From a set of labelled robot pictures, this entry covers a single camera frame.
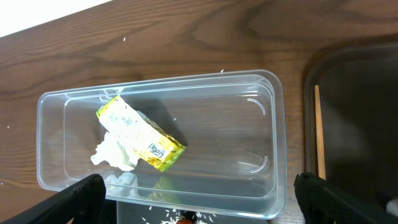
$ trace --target white crumb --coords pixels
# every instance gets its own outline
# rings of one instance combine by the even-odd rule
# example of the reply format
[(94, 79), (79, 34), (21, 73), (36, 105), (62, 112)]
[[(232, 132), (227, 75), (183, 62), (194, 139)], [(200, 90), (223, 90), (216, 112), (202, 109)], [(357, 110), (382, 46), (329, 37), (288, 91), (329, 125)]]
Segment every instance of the white crumb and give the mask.
[(172, 217), (170, 217), (170, 221), (161, 221), (160, 224), (177, 224), (178, 220), (174, 220)]
[(202, 221), (202, 220), (197, 220), (196, 222), (195, 222), (195, 224), (208, 224), (207, 222), (204, 222), (204, 221)]

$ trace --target wooden stick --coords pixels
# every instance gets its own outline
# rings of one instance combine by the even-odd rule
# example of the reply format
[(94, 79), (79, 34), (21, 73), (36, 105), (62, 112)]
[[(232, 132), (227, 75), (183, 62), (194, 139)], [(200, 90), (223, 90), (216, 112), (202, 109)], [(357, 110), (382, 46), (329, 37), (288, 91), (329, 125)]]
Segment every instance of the wooden stick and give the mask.
[(318, 85), (315, 85), (315, 123), (317, 128), (318, 176), (326, 180), (325, 150), (323, 148), (321, 101), (320, 101)]

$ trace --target wooden table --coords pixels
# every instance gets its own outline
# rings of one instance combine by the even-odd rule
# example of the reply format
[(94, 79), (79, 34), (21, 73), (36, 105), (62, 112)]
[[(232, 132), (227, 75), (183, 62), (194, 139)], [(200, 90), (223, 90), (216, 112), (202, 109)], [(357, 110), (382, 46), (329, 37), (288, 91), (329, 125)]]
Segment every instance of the wooden table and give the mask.
[(284, 88), (288, 200), (303, 223), (303, 81), (330, 50), (396, 40), (397, 1), (114, 0), (0, 38), (0, 220), (54, 192), (36, 181), (37, 100), (46, 91), (263, 68)]

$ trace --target yellow food package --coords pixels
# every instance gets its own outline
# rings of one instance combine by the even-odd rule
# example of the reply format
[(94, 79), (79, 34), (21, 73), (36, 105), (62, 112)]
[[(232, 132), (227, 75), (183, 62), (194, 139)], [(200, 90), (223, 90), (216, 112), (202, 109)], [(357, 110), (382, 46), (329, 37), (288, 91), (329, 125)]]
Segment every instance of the yellow food package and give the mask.
[(186, 149), (120, 96), (102, 106), (96, 114), (100, 123), (118, 137), (127, 155), (134, 153), (161, 172), (173, 165)]

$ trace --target white tissue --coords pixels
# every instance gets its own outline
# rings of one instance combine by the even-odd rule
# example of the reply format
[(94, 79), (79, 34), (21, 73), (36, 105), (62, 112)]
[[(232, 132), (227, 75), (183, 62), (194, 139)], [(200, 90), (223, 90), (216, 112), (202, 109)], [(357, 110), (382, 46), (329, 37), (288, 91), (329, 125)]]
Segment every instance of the white tissue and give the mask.
[(391, 215), (398, 217), (398, 198), (392, 199), (387, 203), (386, 210)]
[(106, 186), (106, 194), (117, 197), (142, 198), (139, 196), (137, 176), (130, 172), (124, 172), (117, 178), (114, 174), (104, 179)]
[(123, 171), (133, 170), (137, 166), (139, 157), (134, 153), (127, 154), (125, 148), (118, 143), (117, 137), (109, 132), (105, 133), (104, 141), (95, 150), (97, 153), (91, 156), (94, 165), (106, 161), (110, 166)]

